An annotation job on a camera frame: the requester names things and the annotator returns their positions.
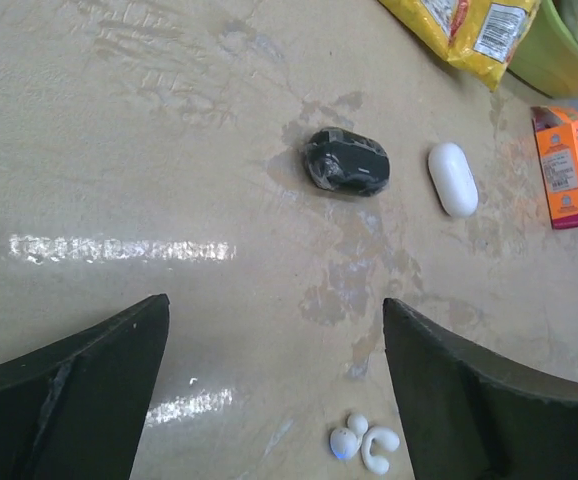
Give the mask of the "white earbud charging case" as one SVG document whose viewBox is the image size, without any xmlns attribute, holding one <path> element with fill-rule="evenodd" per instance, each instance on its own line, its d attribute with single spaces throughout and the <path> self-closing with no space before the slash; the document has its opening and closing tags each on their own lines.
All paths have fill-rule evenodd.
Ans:
<svg viewBox="0 0 578 480">
<path fill-rule="evenodd" d="M 445 212 L 455 218 L 473 215 L 479 195 L 464 151 L 455 143 L 440 143 L 431 149 L 427 163 Z"/>
</svg>

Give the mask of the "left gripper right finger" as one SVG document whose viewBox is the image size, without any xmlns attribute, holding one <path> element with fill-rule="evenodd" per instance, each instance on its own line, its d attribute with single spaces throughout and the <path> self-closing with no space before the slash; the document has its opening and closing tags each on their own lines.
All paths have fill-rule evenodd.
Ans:
<svg viewBox="0 0 578 480">
<path fill-rule="evenodd" d="M 383 302 L 385 355 L 417 479 L 578 479 L 578 382 Z"/>
</svg>

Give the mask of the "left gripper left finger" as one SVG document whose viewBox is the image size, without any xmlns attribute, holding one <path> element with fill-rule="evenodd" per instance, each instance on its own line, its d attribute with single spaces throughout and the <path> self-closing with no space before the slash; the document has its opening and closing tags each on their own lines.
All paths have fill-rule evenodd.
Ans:
<svg viewBox="0 0 578 480">
<path fill-rule="evenodd" d="M 0 479 L 129 478 L 169 320 L 152 295 L 0 364 Z"/>
</svg>

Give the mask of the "black earbud charging case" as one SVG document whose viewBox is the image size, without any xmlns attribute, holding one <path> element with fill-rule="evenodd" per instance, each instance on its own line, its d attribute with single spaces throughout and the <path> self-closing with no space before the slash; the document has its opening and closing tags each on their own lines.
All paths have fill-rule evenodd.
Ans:
<svg viewBox="0 0 578 480">
<path fill-rule="evenodd" d="M 390 179 L 390 162 L 377 141 L 338 128 L 315 132 L 303 147 L 303 165 L 313 183 L 330 192 L 371 197 Z"/>
</svg>

